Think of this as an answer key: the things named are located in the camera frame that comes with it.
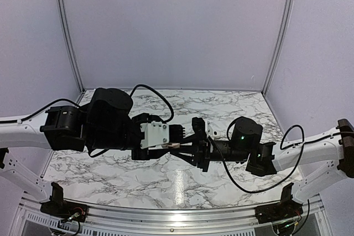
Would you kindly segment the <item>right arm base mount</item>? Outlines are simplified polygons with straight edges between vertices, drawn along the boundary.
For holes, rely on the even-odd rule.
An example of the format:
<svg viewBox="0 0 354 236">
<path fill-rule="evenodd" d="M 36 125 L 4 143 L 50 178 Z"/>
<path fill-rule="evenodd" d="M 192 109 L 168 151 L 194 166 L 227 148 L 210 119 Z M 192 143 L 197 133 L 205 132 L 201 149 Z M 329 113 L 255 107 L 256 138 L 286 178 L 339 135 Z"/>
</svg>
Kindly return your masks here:
<svg viewBox="0 0 354 236">
<path fill-rule="evenodd" d="M 264 204 L 255 208 L 255 217 L 259 224 L 281 221 L 303 214 L 303 204 L 293 200 L 293 186 L 294 183 L 290 183 L 283 187 L 278 203 Z"/>
</svg>

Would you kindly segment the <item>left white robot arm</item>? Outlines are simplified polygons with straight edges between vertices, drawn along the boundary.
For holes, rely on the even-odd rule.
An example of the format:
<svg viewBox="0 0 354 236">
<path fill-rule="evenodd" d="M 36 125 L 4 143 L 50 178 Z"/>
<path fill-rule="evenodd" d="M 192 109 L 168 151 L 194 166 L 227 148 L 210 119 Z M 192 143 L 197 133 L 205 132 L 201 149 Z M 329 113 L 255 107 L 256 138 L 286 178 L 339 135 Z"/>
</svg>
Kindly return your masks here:
<svg viewBox="0 0 354 236">
<path fill-rule="evenodd" d="M 83 106 L 65 99 L 27 117 L 1 121 L 1 176 L 21 187 L 57 216 L 70 212 L 63 188 L 48 183 L 27 169 L 11 148 L 45 150 L 87 150 L 98 156 L 111 149 L 130 150 L 134 160 L 157 159 L 173 148 L 193 143 L 198 135 L 186 136 L 183 126 L 170 119 L 142 113 L 130 117 L 132 94 L 116 88 L 98 88 Z"/>
</svg>

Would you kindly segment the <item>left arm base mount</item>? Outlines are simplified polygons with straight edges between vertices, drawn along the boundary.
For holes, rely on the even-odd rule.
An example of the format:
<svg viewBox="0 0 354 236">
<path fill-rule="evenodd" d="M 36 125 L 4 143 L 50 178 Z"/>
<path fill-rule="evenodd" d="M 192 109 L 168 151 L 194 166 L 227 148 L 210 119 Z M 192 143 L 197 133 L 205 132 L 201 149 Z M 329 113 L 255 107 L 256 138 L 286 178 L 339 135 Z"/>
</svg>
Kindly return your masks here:
<svg viewBox="0 0 354 236">
<path fill-rule="evenodd" d="M 78 214 L 73 220 L 83 223 L 87 217 L 88 205 L 65 200 L 63 188 L 56 182 L 52 182 L 50 185 L 51 194 L 49 200 L 41 203 L 40 211 L 62 218 L 65 221 L 68 221 L 71 216 Z"/>
</svg>

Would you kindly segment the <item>pink round earbud case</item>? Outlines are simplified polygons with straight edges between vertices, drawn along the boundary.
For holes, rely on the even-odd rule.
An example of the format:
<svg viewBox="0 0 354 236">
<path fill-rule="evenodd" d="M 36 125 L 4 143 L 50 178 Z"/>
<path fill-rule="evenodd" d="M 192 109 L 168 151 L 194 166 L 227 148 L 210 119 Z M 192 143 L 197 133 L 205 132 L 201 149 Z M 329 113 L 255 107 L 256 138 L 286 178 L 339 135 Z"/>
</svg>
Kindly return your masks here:
<svg viewBox="0 0 354 236">
<path fill-rule="evenodd" d="M 180 143 L 169 143 L 167 147 L 171 149 L 177 149 L 180 148 Z"/>
</svg>

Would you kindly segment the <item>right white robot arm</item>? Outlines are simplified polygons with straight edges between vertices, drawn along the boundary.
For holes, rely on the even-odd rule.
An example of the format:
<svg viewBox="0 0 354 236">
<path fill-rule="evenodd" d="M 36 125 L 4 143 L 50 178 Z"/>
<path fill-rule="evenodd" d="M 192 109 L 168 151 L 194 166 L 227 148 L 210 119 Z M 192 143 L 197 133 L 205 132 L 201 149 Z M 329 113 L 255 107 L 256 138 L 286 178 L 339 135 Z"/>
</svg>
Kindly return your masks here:
<svg viewBox="0 0 354 236">
<path fill-rule="evenodd" d="M 292 213 L 295 203 L 303 204 L 333 184 L 353 177 L 353 125 L 347 119 L 340 119 L 336 127 L 315 136 L 267 143 L 261 143 L 263 127 L 250 118 L 233 120 L 227 128 L 226 141 L 216 141 L 214 133 L 203 132 L 201 119 L 194 121 L 195 134 L 171 154 L 204 172 L 212 161 L 245 163 L 246 171 L 258 177 L 324 162 L 301 181 L 283 188 L 282 200 L 274 206 L 279 218 Z"/>
</svg>

